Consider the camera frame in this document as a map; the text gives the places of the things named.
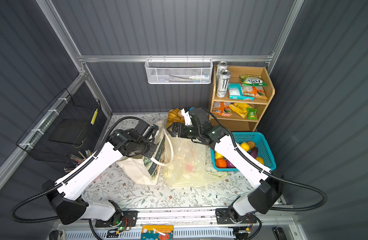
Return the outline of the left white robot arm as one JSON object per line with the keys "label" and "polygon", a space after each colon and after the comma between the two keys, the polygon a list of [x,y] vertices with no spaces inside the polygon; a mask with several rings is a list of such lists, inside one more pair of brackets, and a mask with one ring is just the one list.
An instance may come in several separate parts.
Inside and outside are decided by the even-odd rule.
{"label": "left white robot arm", "polygon": [[117,226],[123,219],[122,209],[112,200],[92,200],[83,197],[85,188],[110,165],[124,157],[152,158],[159,152],[158,139],[164,129],[138,120],[128,130],[111,128],[100,147],[87,160],[58,179],[61,186],[47,194],[47,198],[62,224],[77,220],[101,220]]}

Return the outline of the yellow translucent plastic bag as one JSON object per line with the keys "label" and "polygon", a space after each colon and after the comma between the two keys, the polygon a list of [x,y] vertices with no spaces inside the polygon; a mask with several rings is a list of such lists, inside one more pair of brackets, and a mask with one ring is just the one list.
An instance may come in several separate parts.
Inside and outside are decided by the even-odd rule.
{"label": "yellow translucent plastic bag", "polygon": [[173,151],[166,150],[165,156],[172,162],[164,167],[163,176],[171,187],[205,187],[227,178],[225,172],[210,172],[206,166],[209,159],[207,146],[195,144],[189,139],[169,136]]}

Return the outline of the white Monster energy can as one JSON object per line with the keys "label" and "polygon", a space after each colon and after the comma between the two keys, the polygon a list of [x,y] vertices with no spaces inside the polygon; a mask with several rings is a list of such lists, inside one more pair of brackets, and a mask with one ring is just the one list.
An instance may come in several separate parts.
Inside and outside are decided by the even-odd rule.
{"label": "white Monster energy can", "polygon": [[217,97],[223,98],[227,95],[230,78],[231,78],[231,72],[228,70],[223,70],[218,73],[217,90],[216,90]]}

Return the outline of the cream canvas tote bag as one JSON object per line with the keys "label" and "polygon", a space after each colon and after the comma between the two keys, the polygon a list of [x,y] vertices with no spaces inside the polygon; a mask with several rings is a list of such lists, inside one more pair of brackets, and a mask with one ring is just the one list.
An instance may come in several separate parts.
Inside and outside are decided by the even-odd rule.
{"label": "cream canvas tote bag", "polygon": [[170,165],[174,159],[174,148],[164,121],[155,123],[159,130],[155,136],[154,144],[157,145],[151,158],[140,156],[135,158],[123,157],[116,165],[123,169],[125,174],[139,185],[156,185],[162,167]]}

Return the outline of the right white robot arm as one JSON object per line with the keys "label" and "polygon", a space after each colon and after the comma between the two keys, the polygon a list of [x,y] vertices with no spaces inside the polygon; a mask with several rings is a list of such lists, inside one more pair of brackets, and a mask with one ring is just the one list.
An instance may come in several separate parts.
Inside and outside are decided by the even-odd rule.
{"label": "right white robot arm", "polygon": [[213,126],[209,119],[212,112],[202,107],[186,107],[182,109],[182,115],[185,118],[184,123],[173,122],[168,125],[170,135],[209,146],[230,161],[254,188],[248,195],[238,197],[229,206],[231,220],[239,222],[243,216],[256,212],[266,214],[280,198],[283,190],[282,183],[266,175],[265,172],[270,168],[238,146],[232,132],[221,123]]}

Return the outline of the teal snack packet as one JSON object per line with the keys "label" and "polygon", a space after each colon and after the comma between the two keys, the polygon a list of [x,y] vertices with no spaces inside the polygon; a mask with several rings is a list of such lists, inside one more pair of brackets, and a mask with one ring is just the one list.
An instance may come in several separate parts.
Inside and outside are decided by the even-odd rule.
{"label": "teal snack packet", "polygon": [[244,100],[253,101],[255,98],[250,96],[245,96],[241,84],[230,83],[228,86],[229,99],[232,100]]}

